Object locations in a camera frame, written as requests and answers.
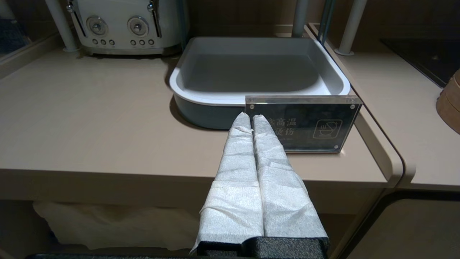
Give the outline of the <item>left gripper wrapped right finger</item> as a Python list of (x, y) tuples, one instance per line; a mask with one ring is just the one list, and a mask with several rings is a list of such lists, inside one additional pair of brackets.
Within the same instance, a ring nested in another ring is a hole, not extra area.
[(256, 115), (252, 128), (265, 236), (328, 239), (303, 180), (268, 120)]

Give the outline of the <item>left gripper wrapped left finger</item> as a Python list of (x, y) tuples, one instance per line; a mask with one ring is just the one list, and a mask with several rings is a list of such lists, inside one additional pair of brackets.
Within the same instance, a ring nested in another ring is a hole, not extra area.
[(202, 242), (240, 244), (263, 236), (262, 198), (250, 118), (240, 113), (228, 132), (217, 174), (200, 210), (192, 248)]

